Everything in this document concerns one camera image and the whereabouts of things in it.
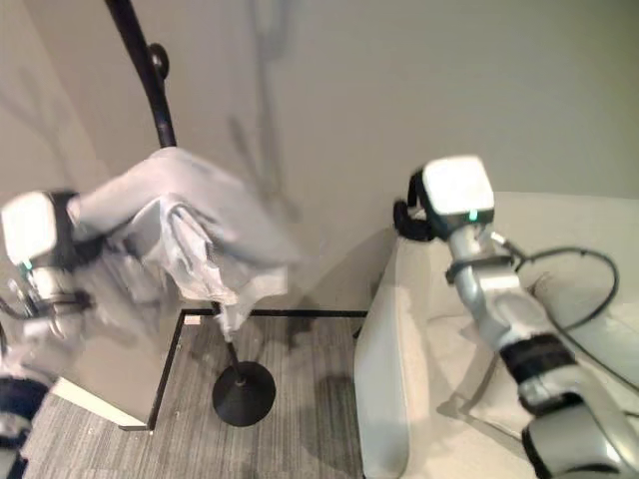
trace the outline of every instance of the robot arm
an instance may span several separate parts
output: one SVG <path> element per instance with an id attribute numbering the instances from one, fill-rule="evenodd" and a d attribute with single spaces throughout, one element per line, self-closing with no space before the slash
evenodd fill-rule
<path id="1" fill-rule="evenodd" d="M 159 208 L 165 205 L 172 208 L 168 227 Z M 127 294 L 139 285 L 136 273 L 143 263 L 153 263 L 168 238 L 180 251 L 173 258 L 176 268 L 166 272 L 178 284 L 177 275 L 184 279 L 196 270 L 203 275 L 187 280 L 221 283 L 219 275 L 207 275 L 199 264 L 212 254 L 240 279 L 224 286 L 248 296 L 238 303 L 242 312 L 264 295 L 265 286 L 256 292 L 247 283 L 256 271 L 283 268 L 299 258 L 239 180 L 177 148 L 157 152 L 88 195 L 34 192 L 18 197 L 2 209 L 2 226 L 9 259 L 28 287 L 17 291 L 24 310 L 0 298 L 0 309 L 23 326 L 21 342 L 8 348 L 0 362 L 0 478 L 22 477 L 26 461 L 20 449 L 31 422 L 49 389 L 82 352 L 93 326 L 109 325 L 105 316 L 111 311 L 140 323 L 125 324 L 138 334 L 148 333 L 141 307 Z M 193 234 L 195 239 L 183 236 Z M 121 284 L 115 284 L 108 261 L 114 255 L 129 268 L 128 276 L 118 277 Z M 86 279 L 97 275 L 100 291 L 92 291 Z M 211 288 L 203 291 L 206 299 L 216 298 Z"/>
<path id="2" fill-rule="evenodd" d="M 408 207 L 419 201 L 426 220 Z M 501 355 L 534 419 L 522 443 L 537 477 L 637 478 L 639 436 L 614 400 L 549 328 L 546 312 L 520 284 L 505 240 L 490 227 L 492 188 L 481 161 L 438 160 L 412 177 L 408 204 L 394 207 L 395 227 L 412 240 L 447 241 L 446 273 L 481 337 Z"/>

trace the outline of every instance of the black strap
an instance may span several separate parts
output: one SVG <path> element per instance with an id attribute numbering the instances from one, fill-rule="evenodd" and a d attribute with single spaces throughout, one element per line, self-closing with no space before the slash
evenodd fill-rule
<path id="1" fill-rule="evenodd" d="M 0 379 L 0 412 L 22 416 L 31 421 L 40 409 L 49 388 L 31 379 Z"/>
<path id="2" fill-rule="evenodd" d="M 553 369 L 577 363 L 572 351 L 550 333 L 509 344 L 499 354 L 517 384 Z"/>
<path id="3" fill-rule="evenodd" d="M 75 226 L 67 207 L 77 193 L 71 190 L 48 192 L 46 195 L 55 215 L 56 243 L 43 254 L 31 258 L 31 267 L 58 267 L 73 271 L 76 267 L 94 261 L 102 252 L 104 238 L 98 236 L 85 241 L 73 238 Z"/>
<path id="4" fill-rule="evenodd" d="M 392 220 L 400 236 L 413 241 L 432 241 L 435 238 L 432 224 L 429 220 L 413 218 L 408 208 L 417 206 L 417 182 L 420 181 L 421 171 L 410 177 L 408 183 L 407 202 L 397 200 L 392 207 Z"/>

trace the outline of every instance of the black metal stand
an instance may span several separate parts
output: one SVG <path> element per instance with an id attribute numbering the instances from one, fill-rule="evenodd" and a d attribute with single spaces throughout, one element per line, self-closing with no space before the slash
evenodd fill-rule
<path id="1" fill-rule="evenodd" d="M 142 33 L 131 0 L 105 0 L 122 41 L 136 67 L 153 113 L 162 148 L 177 146 L 164 81 L 169 75 L 169 56 L 158 43 L 151 45 Z M 216 316 L 220 306 L 212 303 L 201 314 Z M 186 314 L 183 309 L 181 317 Z M 231 366 L 224 370 L 213 388 L 213 406 L 228 424 L 244 427 L 262 420 L 273 407 L 276 384 L 269 371 L 256 362 L 238 361 L 235 347 L 227 342 Z"/>
<path id="2" fill-rule="evenodd" d="M 149 99 L 160 146 L 175 147 L 176 134 L 164 92 L 164 80 L 169 75 L 169 56 L 162 45 L 147 45 L 131 0 L 106 0 L 106 3 Z"/>
<path id="3" fill-rule="evenodd" d="M 252 426 L 264 419 L 276 400 L 276 382 L 269 370 L 252 361 L 238 361 L 232 342 L 227 342 L 231 365 L 213 387 L 213 407 L 227 424 Z"/>

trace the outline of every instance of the white cloth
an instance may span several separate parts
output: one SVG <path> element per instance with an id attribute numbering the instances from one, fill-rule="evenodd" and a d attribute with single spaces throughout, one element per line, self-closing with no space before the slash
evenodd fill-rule
<path id="1" fill-rule="evenodd" d="M 202 218 L 226 251 L 252 263 L 300 259 L 285 234 L 240 179 L 180 148 L 163 148 L 124 175 L 69 202 L 74 235 L 83 240 L 125 225 L 154 200 L 175 195 Z"/>
<path id="2" fill-rule="evenodd" d="M 162 196 L 147 208 L 160 212 L 161 240 L 145 261 L 159 264 L 184 298 L 218 302 L 218 322 L 226 340 L 258 300 L 287 292 L 285 266 L 263 267 L 225 252 L 212 232 L 216 224 L 179 197 Z"/>

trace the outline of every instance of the round stand base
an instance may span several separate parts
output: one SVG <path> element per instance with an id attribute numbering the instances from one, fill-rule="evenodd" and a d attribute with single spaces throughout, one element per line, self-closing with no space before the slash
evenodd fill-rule
<path id="1" fill-rule="evenodd" d="M 227 367 L 213 386 L 213 407 L 227 424 L 252 426 L 269 414 L 276 400 L 276 382 L 269 370 L 256 362 L 240 363 L 243 381 Z"/>

